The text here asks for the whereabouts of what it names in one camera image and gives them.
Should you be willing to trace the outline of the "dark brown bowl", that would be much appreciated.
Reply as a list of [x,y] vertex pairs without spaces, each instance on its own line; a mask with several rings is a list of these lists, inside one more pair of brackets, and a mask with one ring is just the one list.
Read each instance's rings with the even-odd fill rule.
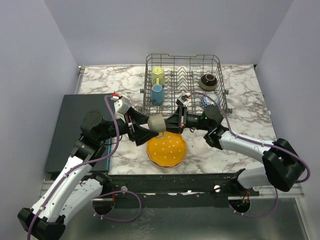
[[214,91],[218,86],[216,77],[210,73],[203,75],[199,80],[199,86],[208,92]]

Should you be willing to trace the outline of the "small grey cup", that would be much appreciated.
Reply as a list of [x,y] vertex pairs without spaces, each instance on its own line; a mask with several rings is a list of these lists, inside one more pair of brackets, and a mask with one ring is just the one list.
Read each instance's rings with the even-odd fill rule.
[[166,131],[166,123],[162,114],[156,114],[147,120],[148,128],[152,131],[162,133]]

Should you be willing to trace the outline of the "orange polka dot plate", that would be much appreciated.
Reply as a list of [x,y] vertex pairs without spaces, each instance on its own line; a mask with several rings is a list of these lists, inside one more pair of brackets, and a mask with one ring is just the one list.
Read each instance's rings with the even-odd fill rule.
[[187,156],[187,143],[181,134],[164,132],[146,143],[146,153],[153,154],[184,154]]

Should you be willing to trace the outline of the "blue mug white inside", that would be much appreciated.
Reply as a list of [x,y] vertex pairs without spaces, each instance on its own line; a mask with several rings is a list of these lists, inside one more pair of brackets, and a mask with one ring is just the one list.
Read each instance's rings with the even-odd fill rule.
[[150,100],[154,105],[162,105],[164,102],[164,88],[161,84],[154,84],[151,89]]

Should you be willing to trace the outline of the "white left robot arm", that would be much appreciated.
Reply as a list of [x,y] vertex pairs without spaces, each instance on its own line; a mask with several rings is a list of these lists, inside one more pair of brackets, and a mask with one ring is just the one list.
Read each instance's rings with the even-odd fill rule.
[[30,208],[22,208],[18,220],[27,232],[27,238],[38,240],[58,240],[63,235],[69,221],[93,198],[112,195],[112,187],[107,176],[94,173],[83,187],[76,186],[93,166],[105,160],[106,148],[103,141],[128,135],[137,146],[146,143],[165,131],[164,123],[157,129],[149,116],[132,107],[125,107],[121,118],[103,118],[98,111],[89,111],[81,125],[81,137],[71,150],[62,171],[46,193]]

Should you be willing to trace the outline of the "pale yellow mug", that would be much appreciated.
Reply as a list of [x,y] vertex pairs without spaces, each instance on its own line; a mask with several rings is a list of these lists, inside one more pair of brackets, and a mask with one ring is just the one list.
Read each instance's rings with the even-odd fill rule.
[[165,71],[162,67],[155,67],[151,72],[151,85],[165,85]]

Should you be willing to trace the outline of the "orange blue patterned bowl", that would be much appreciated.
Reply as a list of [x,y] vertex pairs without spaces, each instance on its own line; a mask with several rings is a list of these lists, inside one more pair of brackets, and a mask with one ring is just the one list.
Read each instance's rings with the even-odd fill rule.
[[[218,103],[219,105],[221,104],[221,99],[218,95],[216,95],[215,93],[210,93],[208,94],[208,96],[213,99],[216,103]],[[209,105],[215,105],[215,103],[209,99],[207,96],[203,96],[201,98],[201,101],[200,101],[200,105],[203,109],[205,109],[207,106]]]

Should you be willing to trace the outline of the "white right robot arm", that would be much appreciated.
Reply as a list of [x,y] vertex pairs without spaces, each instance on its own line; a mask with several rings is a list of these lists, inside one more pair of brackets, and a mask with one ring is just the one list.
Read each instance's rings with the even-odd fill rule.
[[180,134],[185,128],[206,131],[204,139],[210,147],[233,151],[262,163],[262,167],[241,169],[231,178],[230,191],[236,196],[260,186],[288,192],[298,182],[306,166],[288,141],[282,138],[263,141],[236,134],[222,125],[223,119],[223,112],[216,105],[207,106],[201,115],[179,106],[164,122],[171,133]]

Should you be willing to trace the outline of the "grey wire dish rack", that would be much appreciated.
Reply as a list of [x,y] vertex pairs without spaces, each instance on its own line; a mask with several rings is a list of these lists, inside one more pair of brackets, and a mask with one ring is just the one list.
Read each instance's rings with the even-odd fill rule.
[[[151,102],[152,70],[161,67],[164,70],[164,103],[154,105]],[[145,115],[162,114],[170,117],[176,111],[176,101],[184,93],[204,92],[200,87],[200,79],[206,74],[213,75],[217,80],[214,91],[206,94],[215,94],[219,105],[227,113],[233,112],[227,104],[229,91],[225,89],[220,59],[216,55],[197,54],[194,56],[169,55],[151,53],[145,60],[143,104],[138,108]]]

